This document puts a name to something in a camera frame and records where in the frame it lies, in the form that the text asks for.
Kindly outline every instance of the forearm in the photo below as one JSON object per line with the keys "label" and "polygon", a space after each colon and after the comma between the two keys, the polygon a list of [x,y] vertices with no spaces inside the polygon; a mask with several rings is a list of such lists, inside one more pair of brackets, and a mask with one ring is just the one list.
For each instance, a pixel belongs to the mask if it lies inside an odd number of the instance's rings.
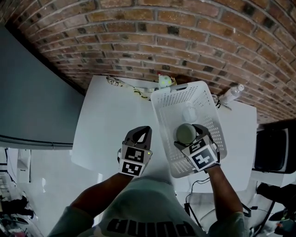
{"label": "forearm", "polygon": [[217,219],[224,219],[234,212],[243,212],[241,201],[220,166],[207,171],[213,188]]}
{"label": "forearm", "polygon": [[83,191],[71,206],[85,211],[94,218],[111,204],[132,178],[132,176],[117,173]]}

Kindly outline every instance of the white table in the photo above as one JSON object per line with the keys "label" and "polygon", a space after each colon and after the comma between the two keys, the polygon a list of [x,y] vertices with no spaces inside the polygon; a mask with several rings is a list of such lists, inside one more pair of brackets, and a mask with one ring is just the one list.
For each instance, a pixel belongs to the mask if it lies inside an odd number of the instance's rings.
{"label": "white table", "polygon": [[[154,82],[124,79],[136,87],[155,87]],[[222,169],[235,191],[245,190],[252,169],[255,146],[256,108],[234,101],[232,111],[221,107],[219,111],[222,130],[228,149]],[[80,113],[73,145],[72,162],[102,174],[102,180],[118,171],[117,151],[126,133],[138,126],[152,128],[151,150],[153,156],[143,175],[167,167],[158,124],[152,104],[134,95],[126,88],[108,84],[105,76],[94,76]],[[188,192],[195,180],[207,178],[204,172],[174,179],[177,192]],[[210,183],[194,185],[193,192],[211,193]]]}
{"label": "white table", "polygon": [[292,174],[263,173],[252,170],[251,179],[270,185],[284,187],[289,184],[296,184],[296,172]]}

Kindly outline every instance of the person's hand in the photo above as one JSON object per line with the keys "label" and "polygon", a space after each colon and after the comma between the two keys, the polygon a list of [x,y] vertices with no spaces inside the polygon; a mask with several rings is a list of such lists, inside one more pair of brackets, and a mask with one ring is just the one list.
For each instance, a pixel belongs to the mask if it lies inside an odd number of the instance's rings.
{"label": "person's hand", "polygon": [[209,173],[209,175],[212,175],[216,172],[220,172],[221,171],[220,164],[214,164],[214,165],[210,166],[209,168],[206,168],[205,171],[207,173]]}

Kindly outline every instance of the gray wall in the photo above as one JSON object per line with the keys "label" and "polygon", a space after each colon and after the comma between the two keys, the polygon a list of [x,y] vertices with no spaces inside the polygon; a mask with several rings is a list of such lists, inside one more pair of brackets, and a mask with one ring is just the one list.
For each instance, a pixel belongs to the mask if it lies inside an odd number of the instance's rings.
{"label": "gray wall", "polygon": [[73,143],[83,100],[0,26],[0,135]]}

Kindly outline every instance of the white plastic basket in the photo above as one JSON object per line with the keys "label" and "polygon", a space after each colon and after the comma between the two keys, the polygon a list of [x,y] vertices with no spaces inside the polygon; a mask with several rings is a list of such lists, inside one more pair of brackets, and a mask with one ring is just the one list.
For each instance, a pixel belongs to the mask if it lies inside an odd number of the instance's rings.
{"label": "white plastic basket", "polygon": [[182,116],[185,106],[197,110],[197,120],[192,124],[207,127],[219,147],[220,159],[227,155],[226,144],[220,120],[208,85],[203,81],[167,87],[151,94],[151,101],[159,123],[160,136],[174,178],[181,178],[196,172],[193,165],[174,146],[174,131],[186,123]]}

